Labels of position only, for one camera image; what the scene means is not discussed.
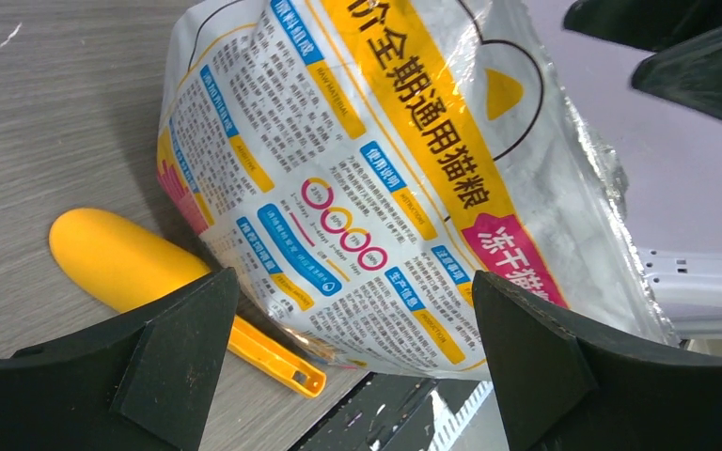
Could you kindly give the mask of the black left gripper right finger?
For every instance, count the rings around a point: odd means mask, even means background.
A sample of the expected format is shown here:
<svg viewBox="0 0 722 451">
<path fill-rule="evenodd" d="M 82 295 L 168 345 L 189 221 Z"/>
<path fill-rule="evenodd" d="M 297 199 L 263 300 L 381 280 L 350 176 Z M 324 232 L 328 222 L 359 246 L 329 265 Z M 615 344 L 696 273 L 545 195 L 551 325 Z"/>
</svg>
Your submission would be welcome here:
<svg viewBox="0 0 722 451">
<path fill-rule="evenodd" d="M 512 450 L 722 450 L 722 357 L 627 334 L 490 272 L 473 303 Z"/>
</svg>

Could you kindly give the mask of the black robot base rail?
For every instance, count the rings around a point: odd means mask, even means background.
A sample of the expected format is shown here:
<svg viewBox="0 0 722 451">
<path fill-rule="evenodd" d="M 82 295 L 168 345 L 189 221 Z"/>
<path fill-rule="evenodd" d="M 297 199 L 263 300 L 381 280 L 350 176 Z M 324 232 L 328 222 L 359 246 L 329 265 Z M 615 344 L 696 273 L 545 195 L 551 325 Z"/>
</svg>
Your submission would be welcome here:
<svg viewBox="0 0 722 451">
<path fill-rule="evenodd" d="M 449 450 L 493 388 L 489 381 L 369 373 L 290 449 Z"/>
</svg>

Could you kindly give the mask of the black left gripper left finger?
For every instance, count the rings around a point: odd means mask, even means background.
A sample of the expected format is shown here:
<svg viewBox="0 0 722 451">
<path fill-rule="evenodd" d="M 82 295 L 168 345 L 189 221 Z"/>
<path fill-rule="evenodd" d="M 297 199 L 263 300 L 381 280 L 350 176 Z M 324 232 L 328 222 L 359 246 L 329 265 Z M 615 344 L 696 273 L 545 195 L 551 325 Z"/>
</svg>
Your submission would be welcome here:
<svg viewBox="0 0 722 451">
<path fill-rule="evenodd" d="M 224 269 L 0 359 L 0 450 L 196 450 L 235 318 Z"/>
</svg>

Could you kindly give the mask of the cat food bag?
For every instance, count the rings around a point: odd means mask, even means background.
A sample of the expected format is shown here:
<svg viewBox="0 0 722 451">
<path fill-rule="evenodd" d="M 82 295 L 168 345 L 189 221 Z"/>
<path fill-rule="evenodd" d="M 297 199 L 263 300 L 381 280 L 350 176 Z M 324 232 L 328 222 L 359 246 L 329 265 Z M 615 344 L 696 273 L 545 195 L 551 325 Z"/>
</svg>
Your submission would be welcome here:
<svg viewBox="0 0 722 451">
<path fill-rule="evenodd" d="M 476 272 L 675 335 L 625 180 L 520 1 L 203 1 L 175 23 L 157 174 L 320 361 L 486 381 Z"/>
</svg>

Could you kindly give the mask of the yellow plastic scoop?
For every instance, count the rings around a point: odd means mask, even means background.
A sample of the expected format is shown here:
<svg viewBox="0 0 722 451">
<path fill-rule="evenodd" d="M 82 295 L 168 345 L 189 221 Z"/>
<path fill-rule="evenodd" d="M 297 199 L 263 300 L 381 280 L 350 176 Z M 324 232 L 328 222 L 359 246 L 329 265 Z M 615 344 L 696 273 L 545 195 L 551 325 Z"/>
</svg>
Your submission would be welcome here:
<svg viewBox="0 0 722 451">
<path fill-rule="evenodd" d="M 211 273 L 199 257 L 113 212 L 79 208 L 52 223 L 48 242 L 59 268 L 119 313 L 154 302 Z M 295 393 L 314 398 L 326 375 L 241 317 L 228 350 Z"/>
</svg>

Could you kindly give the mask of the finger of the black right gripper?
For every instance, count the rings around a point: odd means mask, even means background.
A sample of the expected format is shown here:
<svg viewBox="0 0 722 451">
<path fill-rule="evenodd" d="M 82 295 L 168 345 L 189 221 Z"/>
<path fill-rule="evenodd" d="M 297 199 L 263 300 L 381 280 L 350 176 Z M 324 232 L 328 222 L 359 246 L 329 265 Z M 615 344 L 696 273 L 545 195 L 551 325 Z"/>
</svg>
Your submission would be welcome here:
<svg viewBox="0 0 722 451">
<path fill-rule="evenodd" d="M 563 28 L 648 52 L 669 47 L 722 26 L 722 0 L 581 0 Z"/>
<path fill-rule="evenodd" d="M 631 86 L 722 121 L 722 26 L 643 60 Z"/>
</svg>

